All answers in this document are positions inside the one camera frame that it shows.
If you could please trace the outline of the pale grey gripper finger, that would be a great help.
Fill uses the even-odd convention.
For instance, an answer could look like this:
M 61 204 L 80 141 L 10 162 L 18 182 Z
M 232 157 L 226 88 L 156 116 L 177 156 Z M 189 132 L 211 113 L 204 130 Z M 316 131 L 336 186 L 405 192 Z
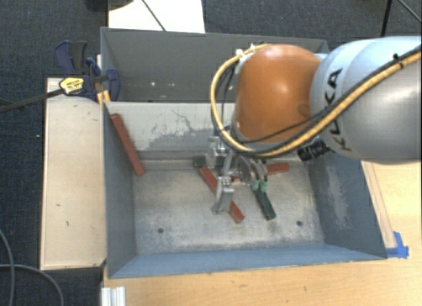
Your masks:
M 234 188 L 224 187 L 220 198 L 220 212 L 228 212 L 233 199 Z
M 226 211 L 226 198 L 224 191 L 225 182 L 225 177 L 218 178 L 216 187 L 216 199 L 211 207 L 211 211 L 213 214 L 221 214 L 222 212 Z

